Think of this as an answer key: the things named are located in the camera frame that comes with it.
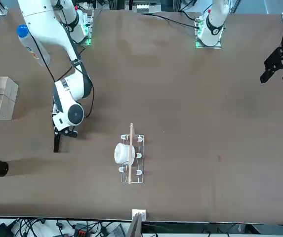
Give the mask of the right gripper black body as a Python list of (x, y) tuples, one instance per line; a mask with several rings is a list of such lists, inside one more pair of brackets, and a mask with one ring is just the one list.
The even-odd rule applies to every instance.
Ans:
[(54, 128), (54, 136), (55, 137), (59, 137), (61, 135), (64, 135), (64, 136), (68, 136), (68, 137), (72, 137), (72, 138), (77, 138), (77, 136), (78, 136), (78, 132), (75, 131), (74, 126), (66, 127), (64, 129), (62, 129), (61, 131), (59, 131), (56, 126), (54, 126), (53, 128)]

